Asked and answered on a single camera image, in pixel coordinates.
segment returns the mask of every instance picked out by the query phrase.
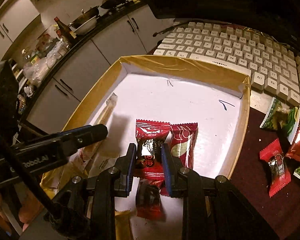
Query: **black handle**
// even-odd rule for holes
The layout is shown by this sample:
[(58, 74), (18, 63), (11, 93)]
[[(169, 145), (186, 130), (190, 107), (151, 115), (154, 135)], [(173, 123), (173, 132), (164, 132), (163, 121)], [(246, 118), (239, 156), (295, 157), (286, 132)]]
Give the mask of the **black handle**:
[(132, 19), (132, 21), (134, 21), (134, 24), (136, 25), (136, 27), (137, 27), (137, 30), (139, 29), (139, 26), (138, 26), (138, 24), (136, 23), (136, 20), (134, 19), (134, 18), (131, 18)]
[(56, 89), (58, 89), (59, 91), (61, 91), (66, 97), (68, 96), (67, 93), (63, 92), (57, 85), (55, 85)]
[(61, 81), (61, 83), (63, 83), (67, 88), (69, 88), (71, 91), (73, 91), (72, 88), (69, 87), (69, 86), (68, 86), (61, 78), (60, 78), (60, 81)]
[(0, 34), (1, 34), (2, 38), (4, 39), (4, 35), (2, 34), (2, 32), (1, 32), (1, 31), (0, 31)]
[(131, 28), (132, 28), (132, 32), (134, 33), (134, 28), (133, 28), (133, 26), (132, 26), (131, 22), (130, 22), (130, 21), (127, 21), (127, 23), (129, 23), (129, 24), (130, 24), (130, 26), (131, 26)]
[(3, 28), (5, 29), (5, 31), (6, 31), (7, 33), (9, 33), (9, 30), (8, 30), (8, 28), (4, 25), (4, 23), (2, 24), (2, 26), (3, 26)]

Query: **maroon tablecloth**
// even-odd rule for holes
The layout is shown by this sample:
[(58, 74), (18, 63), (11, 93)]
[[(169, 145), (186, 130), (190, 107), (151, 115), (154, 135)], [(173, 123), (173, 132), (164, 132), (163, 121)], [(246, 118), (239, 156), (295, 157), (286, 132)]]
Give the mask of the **maroon tablecloth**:
[(293, 176), (298, 163), (288, 161), (291, 182), (270, 198), (268, 185), (271, 172), (268, 164), (259, 160), (259, 152), (278, 136), (276, 132), (259, 128), (264, 117), (265, 114), (250, 108), (246, 136), (231, 182), (266, 219), (280, 239), (285, 239), (300, 225), (300, 180)]

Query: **brown bottle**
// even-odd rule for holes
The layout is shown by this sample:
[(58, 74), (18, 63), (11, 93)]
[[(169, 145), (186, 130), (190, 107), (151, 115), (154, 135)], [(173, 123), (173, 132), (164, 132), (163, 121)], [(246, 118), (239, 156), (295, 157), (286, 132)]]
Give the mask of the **brown bottle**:
[(76, 44), (76, 36), (70, 27), (61, 22), (58, 17), (55, 17), (54, 20), (59, 26), (61, 35), (65, 36), (72, 45)]

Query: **black countertop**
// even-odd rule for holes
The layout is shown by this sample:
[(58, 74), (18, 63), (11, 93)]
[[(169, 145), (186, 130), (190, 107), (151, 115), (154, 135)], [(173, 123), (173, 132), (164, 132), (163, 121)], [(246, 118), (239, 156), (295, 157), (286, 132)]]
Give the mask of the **black countertop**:
[(35, 102), (41, 95), (42, 91), (46, 87), (46, 85), (50, 82), (53, 76), (58, 72), (58, 70), (63, 66), (63, 64), (78, 50), (80, 49), (88, 40), (93, 38), (96, 34), (101, 32), (103, 29), (114, 23), (115, 21), (119, 20), (123, 16), (127, 15), (134, 10), (143, 7), (146, 3), (143, 0), (140, 0), (138, 3), (128, 2), (124, 6), (121, 6), (119, 10), (114, 11), (112, 13), (107, 13), (100, 18), (98, 18), (98, 22), (96, 27), (94, 27), (91, 31), (89, 31), (84, 36), (77, 36), (79, 39), (78, 43), (76, 43), (61, 59), (59, 62), (55, 64), (55, 66), (50, 70), (47, 76), (42, 81), (41, 85), (37, 88), (36, 92), (33, 94), (31, 99), (27, 101), (27, 107), (20, 118), (20, 122), (25, 122), (32, 107), (34, 106)]

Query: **white keyboard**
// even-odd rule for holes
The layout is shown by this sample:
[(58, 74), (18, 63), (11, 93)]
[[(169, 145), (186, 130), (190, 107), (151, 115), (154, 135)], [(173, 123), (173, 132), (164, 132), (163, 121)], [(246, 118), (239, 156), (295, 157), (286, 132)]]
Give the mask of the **white keyboard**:
[(300, 105), (300, 56), (252, 31), (190, 22), (169, 33), (154, 55), (196, 59), (239, 71), (251, 77), (254, 90)]

